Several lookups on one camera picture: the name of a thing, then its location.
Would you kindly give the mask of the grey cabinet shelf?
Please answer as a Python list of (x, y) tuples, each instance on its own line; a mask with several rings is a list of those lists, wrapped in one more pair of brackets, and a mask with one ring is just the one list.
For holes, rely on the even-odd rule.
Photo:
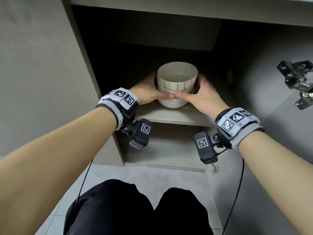
[(158, 101), (153, 101), (139, 107), (136, 120), (145, 118), (151, 122), (170, 123), (189, 126), (212, 127), (214, 120), (198, 111), (191, 103), (180, 108), (168, 108)]

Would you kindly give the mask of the cream ceramic base bowl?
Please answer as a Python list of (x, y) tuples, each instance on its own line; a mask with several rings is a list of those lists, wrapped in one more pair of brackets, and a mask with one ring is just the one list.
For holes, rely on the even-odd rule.
[(183, 107), (187, 104), (186, 101), (181, 100), (181, 99), (171, 99), (171, 100), (158, 99), (158, 102), (161, 105), (163, 105), (167, 108), (172, 108), (172, 109), (180, 108), (180, 107)]

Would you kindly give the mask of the person's left hand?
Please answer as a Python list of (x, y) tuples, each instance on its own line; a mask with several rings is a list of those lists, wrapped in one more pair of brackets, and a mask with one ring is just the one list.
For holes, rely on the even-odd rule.
[(140, 105), (152, 102), (153, 93), (160, 92), (155, 87), (156, 76), (156, 72), (151, 72), (148, 76), (129, 89), (137, 97), (137, 102)]

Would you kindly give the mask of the metal cabinet hinge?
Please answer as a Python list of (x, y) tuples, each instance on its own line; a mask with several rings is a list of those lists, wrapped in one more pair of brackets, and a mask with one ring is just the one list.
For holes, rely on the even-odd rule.
[(289, 89), (296, 89), (303, 92), (313, 90), (313, 83), (307, 83), (305, 75), (313, 72), (313, 63), (310, 61), (301, 61), (291, 63), (281, 61), (276, 67), (285, 77), (285, 84)]

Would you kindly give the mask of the person's right hand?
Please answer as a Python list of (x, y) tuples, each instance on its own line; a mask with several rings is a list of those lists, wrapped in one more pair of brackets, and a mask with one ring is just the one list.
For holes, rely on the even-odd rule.
[(222, 111), (230, 108), (204, 75), (198, 74), (197, 86), (199, 89), (195, 94), (196, 99), (187, 102), (191, 103), (200, 112), (215, 119)]

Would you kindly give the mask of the grey cabinet door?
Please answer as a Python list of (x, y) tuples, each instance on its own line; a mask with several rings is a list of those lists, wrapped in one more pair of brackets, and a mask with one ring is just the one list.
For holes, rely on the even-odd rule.
[(261, 120), (265, 133), (287, 148), (277, 166), (269, 150), (246, 157), (239, 195), (226, 235), (313, 235), (313, 106), (299, 110), (276, 66), (280, 61), (313, 62), (313, 40), (270, 41), (256, 47), (234, 68), (241, 107)]

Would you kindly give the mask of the plain cream ceramic bowl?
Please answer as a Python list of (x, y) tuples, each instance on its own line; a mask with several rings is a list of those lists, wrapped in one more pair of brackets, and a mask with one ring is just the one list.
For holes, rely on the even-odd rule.
[[(176, 93), (177, 91), (170, 91), (170, 90), (167, 90), (165, 89), (163, 86), (160, 85), (159, 82), (157, 82), (157, 87), (156, 87), (160, 92), (170, 92), (170, 93)], [(191, 87), (190, 89), (188, 90), (179, 90), (181, 92), (187, 92), (189, 94), (192, 94), (193, 92), (193, 87)]]

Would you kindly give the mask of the grey cabinet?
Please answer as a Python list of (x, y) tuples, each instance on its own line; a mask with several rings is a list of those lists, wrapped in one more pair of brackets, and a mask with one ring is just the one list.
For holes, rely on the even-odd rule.
[(194, 65), (230, 107), (234, 68), (270, 41), (313, 40), (311, 27), (150, 12), (126, 0), (63, 0), (99, 98), (170, 62)]

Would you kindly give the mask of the person's black trousers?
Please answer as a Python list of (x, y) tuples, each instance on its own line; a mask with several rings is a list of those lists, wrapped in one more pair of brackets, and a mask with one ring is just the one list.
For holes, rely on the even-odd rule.
[(190, 190), (169, 188), (154, 209), (135, 184), (109, 179), (75, 202), (63, 235), (214, 235), (206, 208)]

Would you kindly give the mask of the metal hinge mounting plate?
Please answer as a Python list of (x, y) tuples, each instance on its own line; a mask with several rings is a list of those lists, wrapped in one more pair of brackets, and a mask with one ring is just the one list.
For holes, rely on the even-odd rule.
[(313, 91), (300, 91), (299, 97), (300, 99), (295, 103), (299, 110), (304, 110), (310, 106), (313, 106)]

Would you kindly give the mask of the striped cream ceramic bowl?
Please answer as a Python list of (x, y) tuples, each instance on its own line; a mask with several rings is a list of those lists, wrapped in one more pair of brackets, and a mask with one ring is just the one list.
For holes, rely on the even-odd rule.
[(198, 69), (186, 62), (171, 62), (157, 70), (157, 81), (170, 91), (188, 90), (194, 87)]

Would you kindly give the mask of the person's left forearm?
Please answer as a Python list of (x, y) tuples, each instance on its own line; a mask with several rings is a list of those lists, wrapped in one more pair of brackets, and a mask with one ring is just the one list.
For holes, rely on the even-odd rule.
[(115, 129), (98, 107), (2, 158), (0, 235), (34, 235)]

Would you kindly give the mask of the person's right forearm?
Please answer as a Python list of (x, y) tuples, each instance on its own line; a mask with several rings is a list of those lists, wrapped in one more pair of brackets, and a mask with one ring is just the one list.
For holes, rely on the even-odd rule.
[(313, 164), (261, 131), (238, 151), (252, 173), (301, 235), (313, 235)]

